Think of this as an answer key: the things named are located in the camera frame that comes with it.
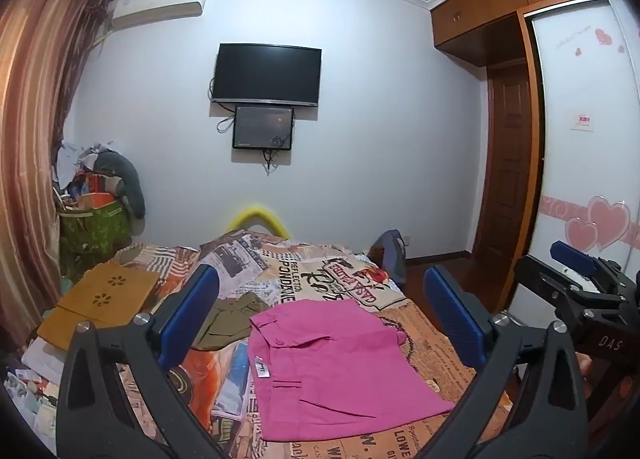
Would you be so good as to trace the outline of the right hand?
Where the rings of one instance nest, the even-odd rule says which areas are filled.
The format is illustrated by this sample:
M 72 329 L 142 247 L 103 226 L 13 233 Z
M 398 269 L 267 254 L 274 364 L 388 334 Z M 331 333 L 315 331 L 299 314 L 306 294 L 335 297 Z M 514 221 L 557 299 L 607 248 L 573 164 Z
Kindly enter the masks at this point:
M 583 353 L 576 353 L 579 371 L 584 378 L 588 378 L 593 370 L 594 362 L 592 358 Z

